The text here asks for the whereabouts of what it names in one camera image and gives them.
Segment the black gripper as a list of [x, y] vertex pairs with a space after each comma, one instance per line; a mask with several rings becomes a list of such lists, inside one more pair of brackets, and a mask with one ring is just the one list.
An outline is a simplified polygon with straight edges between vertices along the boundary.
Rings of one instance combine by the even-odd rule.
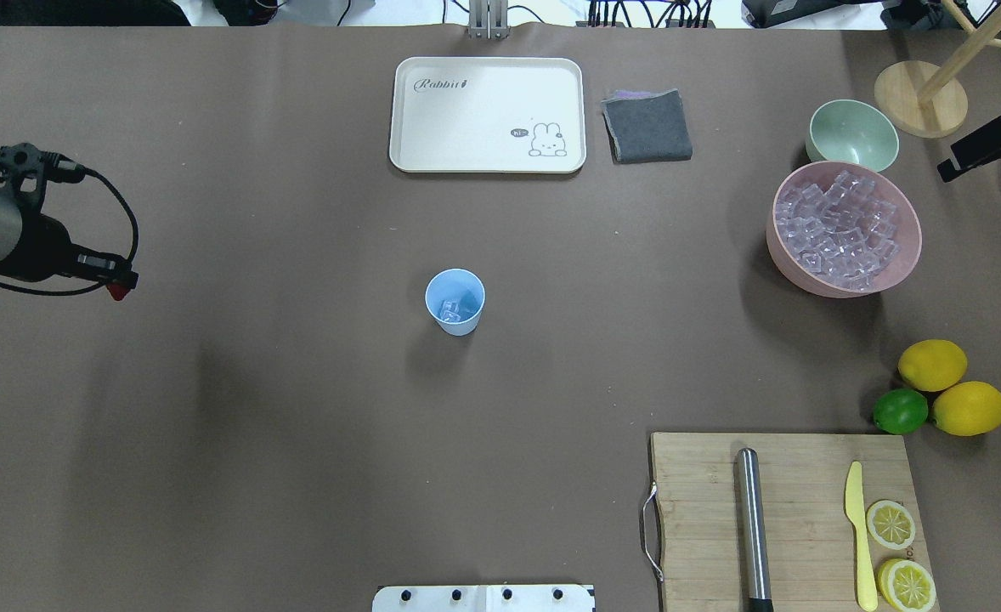
[[121, 266], [119, 255], [74, 248], [68, 229], [60, 221], [46, 214], [26, 214], [18, 243], [8, 256], [8, 276], [39, 282], [56, 275], [105, 286], [117, 284], [128, 290], [136, 289], [139, 282], [131, 266]]

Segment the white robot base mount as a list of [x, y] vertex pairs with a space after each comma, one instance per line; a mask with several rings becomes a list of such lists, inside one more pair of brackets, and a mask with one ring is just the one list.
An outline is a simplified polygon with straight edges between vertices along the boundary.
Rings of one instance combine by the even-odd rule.
[[595, 611], [594, 587], [559, 584], [387, 586], [372, 611]]

